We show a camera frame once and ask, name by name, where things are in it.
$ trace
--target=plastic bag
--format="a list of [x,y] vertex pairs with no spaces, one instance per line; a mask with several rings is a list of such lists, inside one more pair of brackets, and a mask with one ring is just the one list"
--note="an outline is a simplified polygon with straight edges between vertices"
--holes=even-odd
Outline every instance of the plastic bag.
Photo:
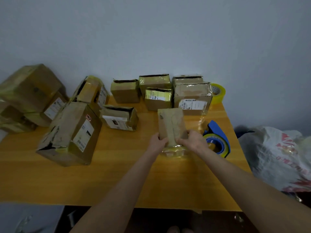
[[239,138],[252,173],[285,192],[311,191],[311,137],[258,126]]

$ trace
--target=person's left arm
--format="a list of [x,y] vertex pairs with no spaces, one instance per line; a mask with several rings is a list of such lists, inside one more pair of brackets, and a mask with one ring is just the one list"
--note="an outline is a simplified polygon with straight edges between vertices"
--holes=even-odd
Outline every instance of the person's left arm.
[[158,133],[153,135],[146,152],[105,198],[89,209],[70,233],[123,233],[150,168],[167,142],[167,138],[159,140]]

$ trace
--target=cardboard box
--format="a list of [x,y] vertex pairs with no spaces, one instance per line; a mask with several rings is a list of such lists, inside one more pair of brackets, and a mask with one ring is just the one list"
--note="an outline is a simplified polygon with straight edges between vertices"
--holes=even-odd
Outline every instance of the cardboard box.
[[178,83],[202,83],[202,82],[203,82],[202,75],[181,75],[173,77],[172,80],[173,88]]
[[0,98],[23,113],[43,111],[57,91],[66,94],[64,85],[44,64],[23,66],[0,84]]
[[160,139],[166,137],[169,139],[163,152],[166,156],[183,155],[186,149],[175,141],[176,138],[188,139],[183,110],[181,108],[159,109],[158,121]]
[[92,75],[87,76],[78,86],[70,101],[87,103],[99,117],[100,110],[109,100],[103,82]]
[[145,98],[146,88],[171,89],[172,84],[169,74],[155,74],[139,76],[139,87],[142,97]]
[[0,125],[0,129],[8,133],[32,132],[36,129],[36,127],[37,125],[30,122],[25,117],[21,117],[19,122],[4,123]]
[[145,103],[148,110],[158,111],[158,109],[172,108],[172,89],[147,88]]
[[11,106],[9,103],[0,100],[0,124],[20,122],[23,113]]
[[68,100],[57,92],[43,112],[26,113],[24,116],[31,122],[41,127],[48,127],[55,118],[59,110],[68,102]]
[[138,123],[134,107],[105,105],[100,111],[100,119],[110,128],[127,131],[135,131]]
[[137,79],[113,80],[110,91],[118,104],[139,103],[140,89]]
[[88,165],[101,125],[88,104],[71,102],[59,112],[36,153],[62,166]]
[[184,115],[205,115],[212,98],[208,82],[176,84],[174,108],[182,108]]

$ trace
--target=table top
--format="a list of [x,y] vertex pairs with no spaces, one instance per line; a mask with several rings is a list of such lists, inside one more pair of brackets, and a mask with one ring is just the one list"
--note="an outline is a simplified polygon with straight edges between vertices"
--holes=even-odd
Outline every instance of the table top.
[[[117,105],[111,97],[109,104]],[[157,112],[141,101],[135,132],[102,126],[89,166],[61,167],[35,153],[47,128],[10,134],[0,143],[0,201],[35,204],[91,206],[122,178],[146,150],[158,131]],[[185,116],[187,129],[199,129],[199,121],[214,120],[227,135],[231,153],[227,160],[251,172],[222,104],[211,105],[208,114]],[[159,155],[137,201],[138,208],[240,211],[226,189],[195,154],[176,158]]]

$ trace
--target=hand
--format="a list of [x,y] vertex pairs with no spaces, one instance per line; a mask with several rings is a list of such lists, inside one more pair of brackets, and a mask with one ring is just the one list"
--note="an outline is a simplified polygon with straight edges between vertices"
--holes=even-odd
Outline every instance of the hand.
[[146,153],[151,153],[153,155],[158,156],[159,153],[162,152],[163,148],[165,147],[165,144],[169,141],[169,139],[166,137],[163,140],[159,139],[159,133],[154,134],[149,141],[149,146],[146,150]]
[[181,139],[181,138],[176,139],[176,142],[178,144],[184,145],[185,147],[187,147],[189,150],[193,151],[197,155],[201,154],[202,152],[206,150],[210,150],[208,148],[208,144],[206,140],[203,138],[203,136],[200,133],[192,129],[187,130],[187,132],[189,133],[188,139]]

